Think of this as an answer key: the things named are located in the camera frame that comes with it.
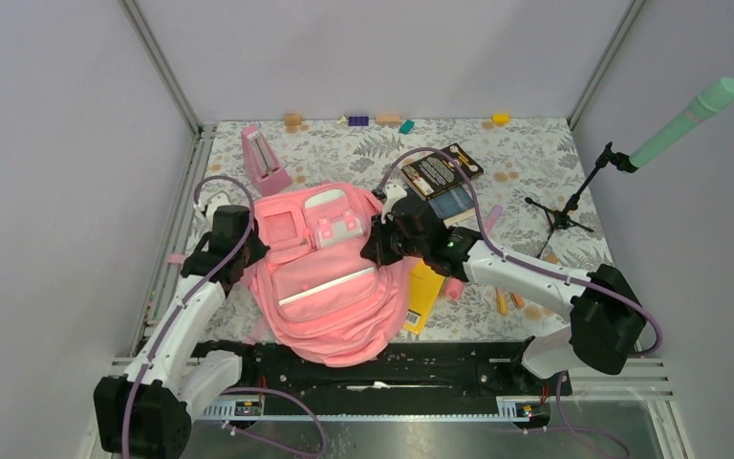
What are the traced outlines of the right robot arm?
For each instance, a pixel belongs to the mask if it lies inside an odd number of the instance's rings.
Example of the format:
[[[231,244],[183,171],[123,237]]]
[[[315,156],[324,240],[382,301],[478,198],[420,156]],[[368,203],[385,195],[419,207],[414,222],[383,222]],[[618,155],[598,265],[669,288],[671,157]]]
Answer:
[[[429,204],[416,202],[388,175],[373,194],[382,209],[371,220],[362,257],[379,266],[417,257],[439,275],[522,295],[569,323],[522,345],[509,369],[519,392],[532,394],[548,378],[573,368],[619,374],[626,360],[639,356],[635,346],[646,327],[652,328],[655,341],[645,354],[661,346],[657,319],[638,303],[618,269],[602,264],[586,272],[506,251],[483,228],[446,226]]]

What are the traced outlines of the yellow marker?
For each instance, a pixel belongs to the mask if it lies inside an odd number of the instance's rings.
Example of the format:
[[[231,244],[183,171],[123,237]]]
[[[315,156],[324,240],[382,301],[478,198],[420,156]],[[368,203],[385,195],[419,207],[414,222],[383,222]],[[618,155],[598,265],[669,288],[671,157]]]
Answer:
[[[496,304],[497,304],[498,313],[502,316],[506,316],[508,314],[506,292],[503,289],[496,288],[495,295],[496,295]]]

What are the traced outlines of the pink clear pencil case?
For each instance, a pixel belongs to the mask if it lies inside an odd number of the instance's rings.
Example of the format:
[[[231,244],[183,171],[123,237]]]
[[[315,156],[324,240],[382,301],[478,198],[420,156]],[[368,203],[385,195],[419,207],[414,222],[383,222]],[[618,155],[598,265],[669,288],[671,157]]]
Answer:
[[[459,300],[464,294],[465,284],[457,278],[449,278],[443,285],[443,294],[450,300]]]

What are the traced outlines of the orange marker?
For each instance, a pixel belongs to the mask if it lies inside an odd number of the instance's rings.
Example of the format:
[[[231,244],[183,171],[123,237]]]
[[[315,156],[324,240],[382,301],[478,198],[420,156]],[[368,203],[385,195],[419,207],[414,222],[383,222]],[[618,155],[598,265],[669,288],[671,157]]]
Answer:
[[[512,300],[514,306],[517,309],[523,309],[525,307],[525,301],[524,301],[524,299],[520,295],[514,294],[514,293],[510,293],[510,297],[511,297],[511,300]]]

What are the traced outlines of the pink student backpack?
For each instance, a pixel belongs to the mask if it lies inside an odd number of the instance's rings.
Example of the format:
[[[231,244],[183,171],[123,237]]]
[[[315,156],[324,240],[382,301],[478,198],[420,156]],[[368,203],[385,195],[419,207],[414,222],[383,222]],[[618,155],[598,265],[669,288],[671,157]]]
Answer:
[[[375,358],[402,328],[411,263],[379,267],[359,254],[380,212],[370,191],[344,183],[254,202],[270,250],[238,283],[299,357],[353,366]]]

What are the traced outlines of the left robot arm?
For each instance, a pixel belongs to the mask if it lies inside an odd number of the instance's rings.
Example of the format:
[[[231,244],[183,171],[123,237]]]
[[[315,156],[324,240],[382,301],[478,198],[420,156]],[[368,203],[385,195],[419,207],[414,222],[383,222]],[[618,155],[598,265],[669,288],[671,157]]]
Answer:
[[[255,363],[230,351],[212,351],[187,368],[200,334],[247,269],[268,251],[258,234],[254,199],[220,205],[196,249],[182,264],[176,292],[150,337],[119,376],[94,391],[101,448],[123,458],[178,458],[198,416],[227,387],[250,391]]]

